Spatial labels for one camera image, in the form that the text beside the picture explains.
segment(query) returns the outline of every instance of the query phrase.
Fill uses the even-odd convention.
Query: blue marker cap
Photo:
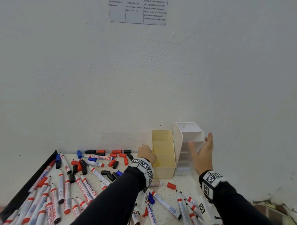
[[[96,162],[97,158],[88,158],[89,161]]]
[[[119,176],[121,176],[123,173],[122,173],[121,171],[118,170],[118,171],[116,172],[116,174],[119,175]]]
[[[83,155],[81,154],[81,151],[80,151],[80,150],[77,150],[77,151],[76,151],[76,154],[77,154],[77,157],[78,157],[79,159],[81,159],[81,158],[83,157]]]
[[[155,199],[153,198],[150,192],[148,193],[148,199],[152,205],[155,204]]]
[[[60,154],[57,154],[57,155],[56,155],[56,162],[57,162],[57,161],[60,161],[60,160],[61,160],[61,158],[60,158]]]

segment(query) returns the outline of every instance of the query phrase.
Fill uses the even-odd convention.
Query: textured wall
[[[296,7],[170,0],[150,26],[109,22],[104,0],[2,0],[0,200],[55,149],[137,149],[176,121],[213,132],[215,169],[249,199],[291,185]]]

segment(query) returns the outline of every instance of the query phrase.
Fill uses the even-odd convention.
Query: hand
[[[152,153],[151,149],[148,145],[143,145],[138,148],[138,158],[146,158],[150,161],[151,165],[153,165],[157,159],[157,156]]]
[[[208,133],[208,137],[205,137],[205,141],[206,143],[200,149],[199,153],[196,152],[195,143],[189,141],[189,149],[193,158],[193,166],[199,176],[207,170],[213,170],[212,150],[214,148],[214,144],[212,143],[212,133]]]

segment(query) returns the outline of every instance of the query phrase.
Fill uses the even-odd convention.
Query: black sleeve
[[[205,171],[199,177],[201,184]],[[213,204],[218,210],[224,225],[253,224],[274,225],[266,216],[238,194],[228,182],[220,182],[214,188]]]
[[[102,191],[71,225],[127,225],[138,193],[145,187],[143,173],[134,167]]]

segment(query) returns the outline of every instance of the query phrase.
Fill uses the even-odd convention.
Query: white wall
[[[214,167],[245,197],[291,185],[296,2],[167,12],[150,26],[109,22],[104,0],[0,1],[0,203],[55,149],[137,149],[176,121],[213,132]]]

